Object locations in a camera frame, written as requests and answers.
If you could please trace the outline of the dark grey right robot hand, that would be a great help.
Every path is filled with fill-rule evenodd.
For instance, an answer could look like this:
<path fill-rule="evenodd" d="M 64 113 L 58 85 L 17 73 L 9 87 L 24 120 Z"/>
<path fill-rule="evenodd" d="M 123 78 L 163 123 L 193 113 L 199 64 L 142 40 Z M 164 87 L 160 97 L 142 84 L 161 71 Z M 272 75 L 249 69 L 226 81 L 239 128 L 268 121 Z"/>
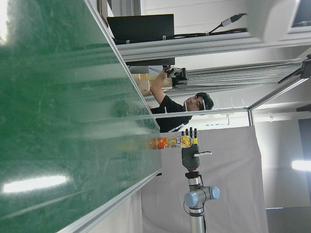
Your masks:
<path fill-rule="evenodd" d="M 192 140 L 191 146 L 187 148 L 182 148 L 182 165 L 188 171 L 195 171 L 200 165 L 200 156 L 212 155 L 211 151 L 199 151 L 198 140 L 197 140 L 197 129 L 194 130 L 192 127 L 186 129 L 186 136 L 189 136 Z"/>

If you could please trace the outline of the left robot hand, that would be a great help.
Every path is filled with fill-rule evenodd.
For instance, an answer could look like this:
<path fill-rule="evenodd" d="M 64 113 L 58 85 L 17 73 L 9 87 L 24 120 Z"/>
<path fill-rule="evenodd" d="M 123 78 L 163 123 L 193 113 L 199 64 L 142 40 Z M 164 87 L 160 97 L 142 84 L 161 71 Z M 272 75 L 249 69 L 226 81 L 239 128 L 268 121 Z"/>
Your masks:
<path fill-rule="evenodd" d="M 275 42 L 284 37 L 294 21 L 298 0 L 248 0 L 248 32 L 263 42 Z"/>

